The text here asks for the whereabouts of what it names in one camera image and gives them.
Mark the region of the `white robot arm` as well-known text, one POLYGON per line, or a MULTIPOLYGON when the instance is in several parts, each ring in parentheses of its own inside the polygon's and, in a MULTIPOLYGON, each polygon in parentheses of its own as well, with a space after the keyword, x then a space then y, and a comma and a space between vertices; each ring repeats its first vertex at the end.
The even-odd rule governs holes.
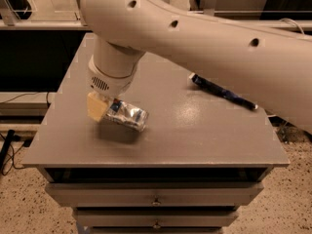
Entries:
POLYGON ((161 0, 80 0, 96 36, 90 68, 101 93, 126 91, 152 53, 312 132, 312 40, 273 28, 189 14, 161 0))

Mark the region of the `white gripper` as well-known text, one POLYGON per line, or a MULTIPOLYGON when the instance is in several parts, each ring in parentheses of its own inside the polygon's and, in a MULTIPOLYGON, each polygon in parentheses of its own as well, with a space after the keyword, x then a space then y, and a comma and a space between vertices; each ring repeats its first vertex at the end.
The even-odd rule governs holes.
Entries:
POLYGON ((137 67, 134 66, 130 76, 126 77, 110 77, 102 73, 95 65, 94 58, 89 61, 89 84, 95 92, 87 95, 87 111, 88 116, 96 122, 100 122, 107 109, 110 98, 117 98, 125 93, 134 80, 137 67))

